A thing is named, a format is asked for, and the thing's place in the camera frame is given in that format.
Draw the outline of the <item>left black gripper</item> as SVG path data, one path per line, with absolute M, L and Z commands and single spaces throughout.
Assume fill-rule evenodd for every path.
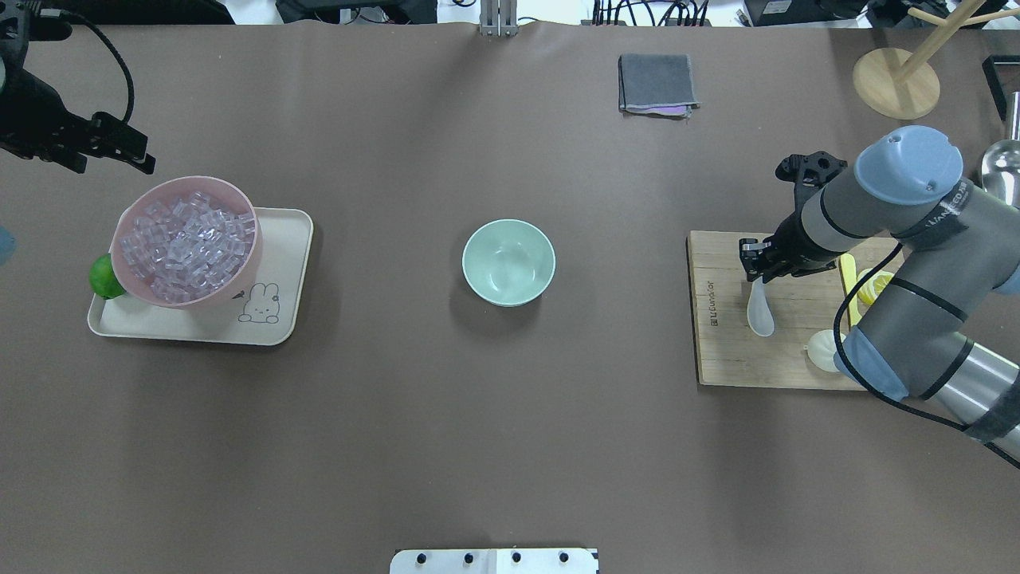
M 114 159 L 145 175 L 155 171 L 148 138 L 106 112 L 90 120 L 66 109 L 54 88 L 29 81 L 16 88 L 16 156 L 86 171 L 86 156 Z

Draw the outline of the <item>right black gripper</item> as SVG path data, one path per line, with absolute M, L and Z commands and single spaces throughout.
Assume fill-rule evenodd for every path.
M 759 264 L 743 264 L 747 282 L 763 284 L 776 277 L 802 277 L 834 268 L 834 252 L 824 250 L 805 230 L 800 214 L 783 219 L 766 241 L 740 239 L 740 258 Z

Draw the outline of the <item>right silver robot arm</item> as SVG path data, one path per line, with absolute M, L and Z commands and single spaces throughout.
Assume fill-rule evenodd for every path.
M 835 367 L 901 411 L 1018 464 L 1018 366 L 962 334 L 987 295 L 1018 293 L 1018 208 L 963 174 L 936 128 L 897 128 L 837 173 L 809 175 L 808 199 L 763 240 L 740 240 L 747 279 L 768 283 L 832 269 L 864 240 L 896 240 L 902 265 L 845 336 Z

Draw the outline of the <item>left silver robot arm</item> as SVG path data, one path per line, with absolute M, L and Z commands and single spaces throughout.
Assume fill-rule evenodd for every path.
M 128 105 L 117 119 L 96 112 L 91 119 L 70 112 L 54 87 L 26 70 L 30 42 L 61 42 L 72 27 L 90 29 L 124 74 Z M 48 7 L 41 1 L 2 3 L 2 149 L 19 159 L 40 159 L 83 174 L 87 158 L 114 159 L 152 175 L 155 157 L 147 152 L 148 137 L 130 126 L 135 85 L 123 55 L 101 29 L 84 15 Z

